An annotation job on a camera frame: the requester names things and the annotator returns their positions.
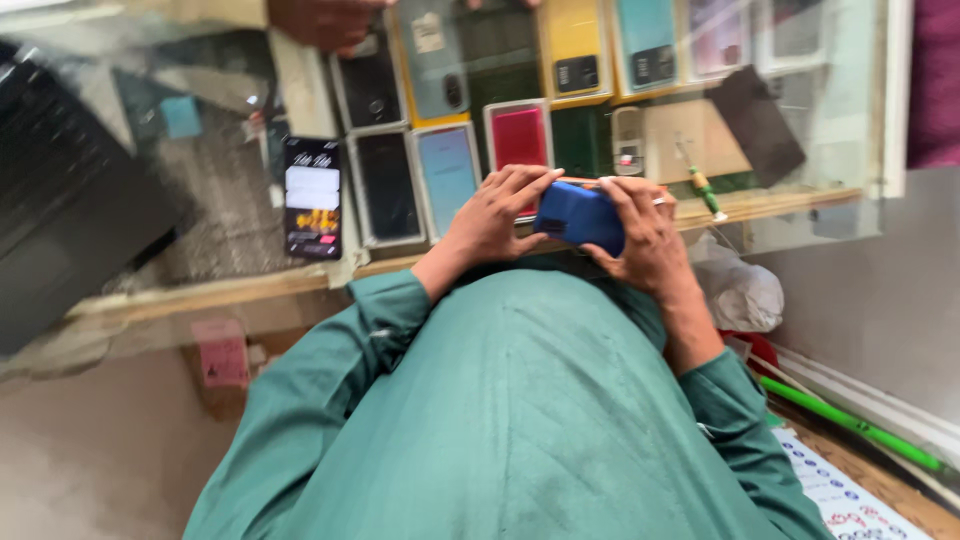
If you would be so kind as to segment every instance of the green shirt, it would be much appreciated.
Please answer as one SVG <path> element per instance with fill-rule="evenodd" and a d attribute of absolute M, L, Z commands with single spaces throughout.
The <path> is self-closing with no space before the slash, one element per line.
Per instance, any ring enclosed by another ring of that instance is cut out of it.
<path fill-rule="evenodd" d="M 353 282 L 250 389 L 184 538 L 832 538 L 730 351 L 677 380 L 652 300 L 515 269 L 431 309 Z"/>

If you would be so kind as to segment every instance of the pink label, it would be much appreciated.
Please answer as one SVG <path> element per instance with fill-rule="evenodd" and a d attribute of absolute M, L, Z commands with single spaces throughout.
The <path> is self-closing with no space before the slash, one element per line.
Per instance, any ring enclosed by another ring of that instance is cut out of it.
<path fill-rule="evenodd" d="M 206 386 L 246 386 L 247 336 L 237 319 L 209 319 L 190 325 L 200 346 Z"/>

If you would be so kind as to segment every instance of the black laptop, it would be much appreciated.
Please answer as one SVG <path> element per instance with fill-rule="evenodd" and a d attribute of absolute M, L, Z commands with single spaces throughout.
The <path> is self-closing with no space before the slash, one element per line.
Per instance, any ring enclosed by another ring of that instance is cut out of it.
<path fill-rule="evenodd" d="M 0 43 L 0 358 L 178 221 L 159 181 L 56 76 Z"/>

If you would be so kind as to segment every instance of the white plastic bag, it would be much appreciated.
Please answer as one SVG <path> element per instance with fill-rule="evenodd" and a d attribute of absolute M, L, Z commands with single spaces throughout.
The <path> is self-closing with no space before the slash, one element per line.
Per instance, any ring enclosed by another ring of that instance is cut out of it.
<path fill-rule="evenodd" d="M 782 322 L 783 288 L 772 272 L 740 260 L 709 233 L 689 255 L 717 329 L 768 332 Z"/>

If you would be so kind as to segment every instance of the green stick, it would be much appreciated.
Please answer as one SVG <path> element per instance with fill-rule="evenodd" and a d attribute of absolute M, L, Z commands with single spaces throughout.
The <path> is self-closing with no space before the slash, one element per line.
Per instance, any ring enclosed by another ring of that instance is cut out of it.
<path fill-rule="evenodd" d="M 785 384 L 780 384 L 769 377 L 761 377 L 760 385 L 766 388 L 768 392 L 773 392 L 778 396 L 782 396 L 783 398 L 790 400 L 791 402 L 812 412 L 815 412 L 820 416 L 823 416 L 824 418 L 835 422 L 844 428 L 847 428 L 848 430 L 858 431 L 864 437 L 875 440 L 897 454 L 906 457 L 910 461 L 923 465 L 927 469 L 939 471 L 944 468 L 944 464 L 939 459 L 924 452 L 923 450 L 920 450 L 903 439 L 875 426 L 871 426 L 863 420 L 860 420 L 855 416 L 851 416 L 840 409 L 827 405 L 816 398 L 807 396 L 803 392 L 794 390 Z"/>

